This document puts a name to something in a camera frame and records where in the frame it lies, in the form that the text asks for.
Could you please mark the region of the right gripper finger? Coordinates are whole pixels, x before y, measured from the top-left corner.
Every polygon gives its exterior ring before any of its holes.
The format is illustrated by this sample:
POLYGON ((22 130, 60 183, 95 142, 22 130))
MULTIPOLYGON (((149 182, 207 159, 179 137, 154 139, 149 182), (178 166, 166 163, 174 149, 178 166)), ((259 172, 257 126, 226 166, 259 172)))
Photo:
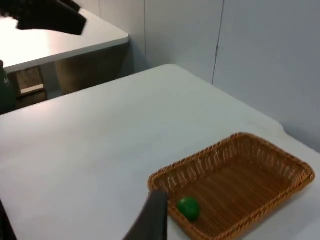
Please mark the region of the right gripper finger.
POLYGON ((125 240, 166 240, 168 238, 167 194, 153 190, 125 240))

